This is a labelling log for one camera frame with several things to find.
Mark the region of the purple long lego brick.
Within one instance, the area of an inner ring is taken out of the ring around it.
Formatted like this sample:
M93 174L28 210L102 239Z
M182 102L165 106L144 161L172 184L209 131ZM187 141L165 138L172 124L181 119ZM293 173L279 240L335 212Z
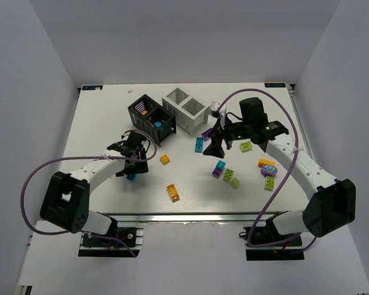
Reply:
M201 137L204 141L207 141L210 139L210 132L212 131L212 128L207 129L203 133L201 133Z

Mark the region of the small teal lego brick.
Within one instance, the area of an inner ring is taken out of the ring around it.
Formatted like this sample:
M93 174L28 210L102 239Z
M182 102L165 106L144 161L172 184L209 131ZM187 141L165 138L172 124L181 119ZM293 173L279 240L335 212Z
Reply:
M137 180L137 175L131 174L126 176L126 180L134 183Z

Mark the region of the teal square lego brick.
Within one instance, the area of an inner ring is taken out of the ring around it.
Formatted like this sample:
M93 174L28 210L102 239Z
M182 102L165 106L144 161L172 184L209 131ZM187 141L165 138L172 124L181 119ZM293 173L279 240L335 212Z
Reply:
M216 164L216 168L219 169L219 170L223 170L226 166L226 162L222 161L222 160L219 160Z

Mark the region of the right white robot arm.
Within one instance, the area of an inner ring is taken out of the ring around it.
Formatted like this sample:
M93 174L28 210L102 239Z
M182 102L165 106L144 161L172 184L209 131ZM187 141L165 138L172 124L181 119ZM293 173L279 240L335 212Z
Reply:
M222 144L231 148L236 140L250 140L283 166L300 185L308 205L303 210L278 213L266 221L267 233L274 237L309 232L320 238L355 219L356 188L349 179L338 180L320 167L279 121L269 121L262 101L247 98L239 103L242 118L231 122L226 108L214 101L210 115L217 119L210 133L211 143L203 152L224 157Z

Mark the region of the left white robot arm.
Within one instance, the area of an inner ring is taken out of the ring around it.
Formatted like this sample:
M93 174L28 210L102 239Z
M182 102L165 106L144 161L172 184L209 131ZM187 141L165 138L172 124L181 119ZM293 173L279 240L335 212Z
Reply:
M148 172L145 144L149 142L145 133L130 130L84 167L69 173L56 172L50 179L40 217L73 234L85 231L111 236L117 228L116 220L89 210L90 195L112 176Z

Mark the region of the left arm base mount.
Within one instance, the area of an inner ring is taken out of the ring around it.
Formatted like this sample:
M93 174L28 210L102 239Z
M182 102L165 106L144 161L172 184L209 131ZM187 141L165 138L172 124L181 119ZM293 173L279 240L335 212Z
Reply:
M85 258L136 258L143 243L144 227L119 223L111 238L98 238L82 232L78 256Z

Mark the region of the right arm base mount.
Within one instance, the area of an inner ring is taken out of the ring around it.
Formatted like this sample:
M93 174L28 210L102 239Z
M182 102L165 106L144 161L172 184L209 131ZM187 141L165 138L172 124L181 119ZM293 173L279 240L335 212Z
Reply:
M276 235L267 233L264 227L256 227L251 237L247 237L251 227L244 227L239 238L245 242L247 261L302 261L304 260L303 243L299 235Z

